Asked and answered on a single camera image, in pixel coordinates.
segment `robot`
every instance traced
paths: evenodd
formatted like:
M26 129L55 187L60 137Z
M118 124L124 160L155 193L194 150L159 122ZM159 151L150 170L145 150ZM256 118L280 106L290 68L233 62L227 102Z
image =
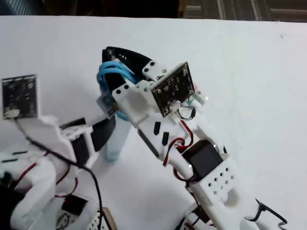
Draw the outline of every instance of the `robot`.
M278 228L285 229L285 218L245 190L242 172L202 112L206 97L193 84L187 62L168 69L139 53L107 47L97 81L97 103L107 119L58 126L54 117L40 113L36 75L2 80L3 118L14 122L29 142L0 156L1 197L10 198L2 221L8 229L87 229L95 220L97 229L103 222L116 229L103 210L90 170L113 132L115 116L131 122L156 158L173 167L174 176L195 198L177 230L260 230L257 222L263 211L280 219ZM81 171L92 175L99 205L74 190L67 192L65 185L75 182L76 187ZM74 223L57 228L67 200L81 208L71 214Z

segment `white surface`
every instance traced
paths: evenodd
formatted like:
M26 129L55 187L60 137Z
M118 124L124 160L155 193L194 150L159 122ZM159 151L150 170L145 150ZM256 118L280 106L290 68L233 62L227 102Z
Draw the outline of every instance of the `white surface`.
M126 18L0 17L1 78L37 73L43 114L100 114L101 49L119 46L167 67L188 61L209 97L208 119L259 201L307 227L307 24ZM21 138L0 123L0 147ZM103 203L119 230L171 230L192 198L132 130L114 166L100 167ZM88 192L96 196L89 175ZM277 220L267 212L261 219Z

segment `blue cable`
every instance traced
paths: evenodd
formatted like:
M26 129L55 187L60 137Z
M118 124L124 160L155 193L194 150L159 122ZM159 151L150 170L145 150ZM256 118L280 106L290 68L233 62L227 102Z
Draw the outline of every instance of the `blue cable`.
M124 78L131 81L133 84L138 83L138 81L132 75L130 75L127 70L122 70L122 69L118 69L118 68L107 68L107 69L103 69L102 71L99 71L98 74L105 75L107 73L119 73Z
M97 73L97 81L100 85L102 91L106 92L108 90L108 86L105 80L104 75L107 73L119 73L122 77L128 79L133 84L137 84L139 80L135 78L135 76L122 64L115 61L107 61L100 65L99 72ZM116 112L118 118L129 121L127 116L122 112Z
M109 67L117 67L117 68L122 69L122 70L127 70L126 67L124 67L124 65L121 64L120 62L106 61L106 62L104 62L100 65L99 71L101 71L105 68L109 68Z

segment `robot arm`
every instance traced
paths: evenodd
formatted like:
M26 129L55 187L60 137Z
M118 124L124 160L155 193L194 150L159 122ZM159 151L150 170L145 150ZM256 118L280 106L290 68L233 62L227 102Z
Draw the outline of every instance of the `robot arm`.
M111 90L117 107L164 166L172 165L177 178L187 182L186 189L195 195L215 228L258 230L254 216L261 209L260 202L245 191L242 173L201 114L205 98L195 90L188 64L167 70L125 49L107 47L103 52L112 57L107 61L122 62L138 79L135 84L127 81ZM109 72L103 73L100 69L98 82L109 77ZM189 118L179 113L183 107L192 108ZM193 227L204 229L197 223Z

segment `black plastic part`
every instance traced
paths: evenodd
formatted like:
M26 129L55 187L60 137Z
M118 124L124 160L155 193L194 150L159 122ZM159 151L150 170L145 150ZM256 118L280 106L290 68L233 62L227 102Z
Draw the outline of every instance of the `black plastic part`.
M74 121L70 121L68 123L65 123L60 126L60 129L64 130L64 129L67 129L68 127L81 126L81 125L86 125L86 121L84 117L74 120Z
M148 148L153 152L153 154L156 157L159 157L159 153L158 151L154 148L154 146L152 145L152 143L149 141L149 139L143 134L142 131L140 131L138 129L138 134L140 135L140 137L143 139L143 141L145 142L145 144L148 146Z
M62 210L79 216L82 213L86 203L87 200L83 198L75 195L69 195L65 198L65 202L62 205Z
M203 210L202 206L196 207L192 213L195 213L196 216L200 217L204 223L207 223L210 220L210 217L207 215L205 210Z
M113 116L111 119L105 119L93 125L93 132L91 136L95 151L99 151L107 143L115 129L115 125L115 116Z
M248 218L245 218L251 222L255 222L259 219L260 217L260 214L264 211L268 211L270 213L272 213L274 216L276 216L278 219L280 219L283 223L287 224L288 221L283 218L280 214L278 214L277 212L275 212L273 209L271 209L270 207L266 206L265 204L261 203L259 200L257 200L257 203L259 204L259 208L258 208L258 211L257 211L257 214L256 216L253 218L253 219L248 219Z
M151 61L150 58L137 52L118 47L108 46L106 50L125 64L137 77L143 80L146 79L143 76L142 69Z
M94 145L94 149L95 151L99 151L109 140L110 136L112 135L114 129L115 129L115 117L112 117L111 119L104 119L96 124L94 124L93 127L93 132L91 133L91 137L92 137L92 141L93 141L93 145ZM60 126L60 128L66 129L68 127L71 126L80 126L80 125L86 125L86 121L85 118L80 118L71 122L68 122L66 124L63 124ZM79 146L79 144L81 145L81 140L79 141L75 141L76 143L73 143L74 141L72 141L72 145L76 145L76 147L73 146L73 148L78 148L77 146ZM86 147L86 143L84 143L85 145L81 145L81 148L84 149Z
M3 118L11 109L19 109L16 118L37 117L36 75L2 79Z
M71 145L75 153L78 165L85 165L90 155L84 135L80 135L79 138L71 141Z
M0 223L2 230L11 230L10 221L12 213L23 198L24 194L0 184L0 203L2 209Z
M166 146L168 144L169 132L164 132L162 137L162 145Z
M106 49L103 49L102 50L102 63L106 61L111 61L111 60L112 60L111 54Z
M199 140L182 156L192 165L197 181L208 175L223 161L213 144L208 140Z
M153 134L155 134L156 136L159 134L160 132L160 126L161 126L161 122L156 121L154 123L154 130L153 130Z

